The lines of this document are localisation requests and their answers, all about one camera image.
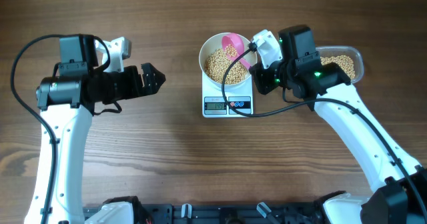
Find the pink scoop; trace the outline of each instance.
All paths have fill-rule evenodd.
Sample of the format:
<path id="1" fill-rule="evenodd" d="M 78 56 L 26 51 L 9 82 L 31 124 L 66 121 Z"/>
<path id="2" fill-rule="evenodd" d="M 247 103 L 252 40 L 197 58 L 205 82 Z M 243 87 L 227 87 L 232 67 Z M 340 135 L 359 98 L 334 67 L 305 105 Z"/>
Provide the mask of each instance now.
<path id="1" fill-rule="evenodd" d="M 245 52 L 245 45 L 243 44 L 242 38 L 240 38 L 240 36 L 235 33 L 230 33 L 223 36 L 221 43 L 224 52 L 226 52 L 226 47 L 228 45 L 234 47 L 234 49 L 238 52 L 238 55 L 235 57 L 230 57 L 230 55 L 227 54 L 227 57 L 230 61 L 236 60 L 241 54 L 243 54 L 243 52 Z M 248 70 L 251 67 L 251 65 L 243 58 L 240 59 L 240 63 Z"/>

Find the wood grain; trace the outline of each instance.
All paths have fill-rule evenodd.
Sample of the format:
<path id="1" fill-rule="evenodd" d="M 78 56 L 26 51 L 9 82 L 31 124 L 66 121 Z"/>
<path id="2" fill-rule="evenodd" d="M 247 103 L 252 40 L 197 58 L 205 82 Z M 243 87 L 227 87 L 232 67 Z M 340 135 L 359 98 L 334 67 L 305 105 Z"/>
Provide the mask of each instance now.
<path id="1" fill-rule="evenodd" d="M 251 37 L 305 23 L 319 46 L 354 46 L 365 62 L 361 98 L 426 164 L 426 12 L 427 0 L 0 0 L 0 223 L 22 222 L 35 183 L 40 124 L 9 86 L 13 58 L 31 39 L 126 36 L 133 50 L 125 64 L 151 62 L 167 77 L 158 94 L 93 119 L 85 205 L 124 195 L 173 204 L 307 201 L 370 190 L 339 137 L 306 107 L 263 119 L 203 118 L 201 45 L 224 31 Z M 58 59 L 57 40 L 46 40 L 20 61 L 17 89 L 33 108 L 36 86 Z M 256 112 L 282 107 L 280 94 L 254 93 Z"/>

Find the scale control panel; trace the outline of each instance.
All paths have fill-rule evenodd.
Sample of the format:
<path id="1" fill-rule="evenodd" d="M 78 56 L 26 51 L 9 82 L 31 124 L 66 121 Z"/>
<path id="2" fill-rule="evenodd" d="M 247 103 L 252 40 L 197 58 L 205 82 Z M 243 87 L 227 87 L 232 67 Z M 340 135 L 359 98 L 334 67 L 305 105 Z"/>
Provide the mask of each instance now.
<path id="1" fill-rule="evenodd" d="M 228 101 L 232 107 L 242 113 L 250 114 L 251 97 L 228 97 Z M 223 97 L 205 97 L 204 99 L 204 113 L 205 115 L 238 115 L 233 110 L 229 109 Z"/>

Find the white scale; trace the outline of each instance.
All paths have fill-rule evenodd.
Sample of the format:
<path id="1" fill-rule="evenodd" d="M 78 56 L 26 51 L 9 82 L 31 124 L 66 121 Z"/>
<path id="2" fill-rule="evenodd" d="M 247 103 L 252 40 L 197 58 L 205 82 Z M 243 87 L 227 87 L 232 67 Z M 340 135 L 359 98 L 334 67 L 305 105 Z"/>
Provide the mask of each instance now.
<path id="1" fill-rule="evenodd" d="M 204 117 L 244 117 L 231 110 L 222 97 L 221 88 L 213 84 L 209 77 L 201 74 L 201 112 Z M 254 98 L 252 96 L 252 78 L 232 89 L 226 89 L 226 97 L 237 110 L 242 113 L 254 114 Z"/>

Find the bowl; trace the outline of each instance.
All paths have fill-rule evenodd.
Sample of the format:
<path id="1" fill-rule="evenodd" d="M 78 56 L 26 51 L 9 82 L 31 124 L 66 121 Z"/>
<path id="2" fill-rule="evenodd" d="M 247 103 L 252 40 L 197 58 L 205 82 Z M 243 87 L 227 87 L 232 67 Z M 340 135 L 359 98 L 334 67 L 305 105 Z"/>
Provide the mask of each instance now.
<path id="1" fill-rule="evenodd" d="M 206 59 L 214 53 L 217 49 L 222 49 L 222 37 L 230 34 L 230 33 L 220 33 L 217 35 L 214 35 L 213 37 L 209 38 L 203 46 L 201 46 L 200 53 L 199 53 L 199 65 L 200 69 L 203 72 L 203 75 L 205 75 L 216 87 L 217 89 L 221 89 L 221 83 L 218 83 L 214 80 L 212 80 L 205 72 L 205 62 Z M 248 45 L 250 41 L 246 39 L 244 36 L 239 35 L 240 38 L 242 38 L 242 41 L 245 45 L 245 51 L 248 50 Z M 257 63 L 257 56 L 256 53 L 249 52 L 245 55 L 244 59 L 250 64 L 255 65 Z M 238 86 L 240 86 L 243 82 L 251 78 L 251 75 L 249 74 L 249 71 L 246 73 L 245 79 L 243 81 L 240 81 L 236 84 L 225 84 L 225 90 L 234 89 Z"/>
<path id="2" fill-rule="evenodd" d="M 354 47 L 347 46 L 327 46 L 316 47 L 320 57 L 336 57 L 346 55 L 353 60 L 354 72 L 356 76 L 352 79 L 352 83 L 360 81 L 364 74 L 363 59 L 360 52 Z"/>

